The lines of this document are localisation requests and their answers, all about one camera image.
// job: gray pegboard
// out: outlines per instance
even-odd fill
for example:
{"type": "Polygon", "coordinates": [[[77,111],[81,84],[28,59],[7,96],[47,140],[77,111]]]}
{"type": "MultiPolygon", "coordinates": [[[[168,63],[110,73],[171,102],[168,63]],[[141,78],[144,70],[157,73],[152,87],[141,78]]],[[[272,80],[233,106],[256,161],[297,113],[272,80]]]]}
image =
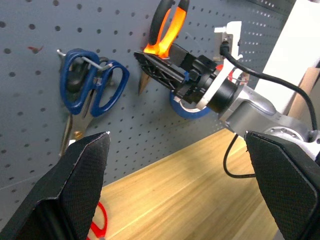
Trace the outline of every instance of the gray pegboard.
{"type": "MultiPolygon", "coordinates": [[[[146,46],[158,3],[1,1],[0,229],[18,207],[15,201],[22,201],[31,189],[30,183],[59,159],[68,112],[59,94],[57,49],[91,50],[130,71],[123,96],[110,112],[93,120],[86,133],[110,131],[104,185],[223,128],[213,112],[197,120],[179,117],[171,109],[169,91],[155,81],[138,96],[141,71],[133,52],[146,46]]],[[[196,56],[211,58],[214,27],[242,21],[241,61],[262,71],[287,20],[286,14],[274,9],[246,0],[192,0],[175,42],[196,56]]],[[[117,73],[114,81],[119,81],[117,73]]],[[[107,89],[104,102],[113,91],[107,89]]]]}
{"type": "Polygon", "coordinates": [[[296,0],[249,0],[254,4],[258,4],[266,9],[274,11],[279,14],[289,16],[296,0]]]}

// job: scissors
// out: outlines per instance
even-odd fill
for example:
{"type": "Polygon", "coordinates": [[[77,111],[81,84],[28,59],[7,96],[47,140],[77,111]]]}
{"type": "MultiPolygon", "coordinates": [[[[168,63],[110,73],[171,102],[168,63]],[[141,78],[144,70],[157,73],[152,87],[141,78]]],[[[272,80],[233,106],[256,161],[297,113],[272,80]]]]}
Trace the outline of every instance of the scissors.
{"type": "Polygon", "coordinates": [[[62,138],[60,156],[64,155],[70,144],[84,137],[86,129],[93,118],[108,112],[115,105],[124,91],[130,75],[129,71],[119,62],[109,60],[106,63],[108,68],[102,72],[101,78],[98,78],[98,69],[91,65],[83,81],[78,98],[71,101],[68,98],[69,69],[75,59],[81,57],[85,57],[97,65],[101,62],[97,54],[81,48],[70,50],[64,57],[64,65],[60,72],[60,95],[70,115],[62,138]],[[122,71],[120,84],[111,99],[104,106],[99,106],[105,86],[114,69],[121,69],[122,71]]]}
{"type": "MultiPolygon", "coordinates": [[[[180,0],[174,13],[173,20],[165,33],[165,36],[161,40],[161,36],[173,4],[174,0],[160,1],[153,15],[148,44],[143,50],[144,53],[154,54],[162,59],[169,57],[170,47],[185,23],[189,8],[189,0],[180,0]]],[[[139,95],[144,91],[149,81],[150,77],[142,72],[138,88],[139,95]]]]}
{"type": "Polygon", "coordinates": [[[107,233],[107,226],[108,226],[108,217],[107,217],[107,211],[105,207],[102,205],[101,202],[98,202],[98,207],[101,209],[102,214],[103,214],[103,228],[99,228],[93,221],[91,223],[90,229],[94,233],[94,235],[99,238],[99,240],[105,240],[105,236],[107,233]]]}

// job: orange pliers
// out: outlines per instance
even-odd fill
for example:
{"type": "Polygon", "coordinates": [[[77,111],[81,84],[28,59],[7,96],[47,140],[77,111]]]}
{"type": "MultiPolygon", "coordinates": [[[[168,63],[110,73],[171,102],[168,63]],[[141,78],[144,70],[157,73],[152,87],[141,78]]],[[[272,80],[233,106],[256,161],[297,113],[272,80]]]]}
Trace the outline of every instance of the orange pliers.
{"type": "MultiPolygon", "coordinates": [[[[181,28],[185,23],[187,12],[189,8],[189,0],[180,0],[178,7],[173,16],[172,22],[161,40],[161,36],[170,14],[171,8],[174,4],[174,0],[161,0],[155,13],[150,26],[149,40],[147,46],[143,52],[146,54],[154,54],[158,57],[165,59],[169,57],[169,50],[178,36],[181,28]]],[[[141,79],[139,82],[139,95],[144,91],[147,84],[150,81],[150,77],[142,72],[141,79]]]]}

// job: metal hook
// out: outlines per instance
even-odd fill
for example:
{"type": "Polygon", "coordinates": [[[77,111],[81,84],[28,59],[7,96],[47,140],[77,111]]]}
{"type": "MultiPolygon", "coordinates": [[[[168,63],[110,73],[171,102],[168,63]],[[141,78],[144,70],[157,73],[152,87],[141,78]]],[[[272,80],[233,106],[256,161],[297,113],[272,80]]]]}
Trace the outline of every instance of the metal hook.
{"type": "MultiPolygon", "coordinates": [[[[63,53],[60,49],[57,49],[56,52],[61,56],[61,57],[65,57],[66,54],[63,53]]],[[[100,71],[105,71],[109,68],[111,68],[113,65],[110,63],[110,64],[107,64],[105,66],[100,66],[98,64],[96,64],[94,61],[91,61],[89,58],[85,57],[85,56],[82,56],[81,57],[84,61],[86,61],[87,63],[91,64],[92,66],[96,67],[97,69],[99,69],[100,71]]]]}

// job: wooden table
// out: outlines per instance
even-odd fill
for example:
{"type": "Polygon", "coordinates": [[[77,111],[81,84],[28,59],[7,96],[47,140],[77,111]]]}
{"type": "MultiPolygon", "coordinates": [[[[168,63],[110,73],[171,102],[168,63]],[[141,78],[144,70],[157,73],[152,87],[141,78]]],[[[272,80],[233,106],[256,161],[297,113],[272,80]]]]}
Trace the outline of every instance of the wooden table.
{"type": "MultiPolygon", "coordinates": [[[[223,170],[233,134],[222,130],[102,189],[108,215],[106,240],[272,240],[277,226],[256,179],[223,170]]],[[[252,173],[243,140],[228,168],[252,173]]],[[[100,210],[94,221],[102,220],[100,210]]],[[[91,240],[96,239],[89,232],[91,240]]]]}

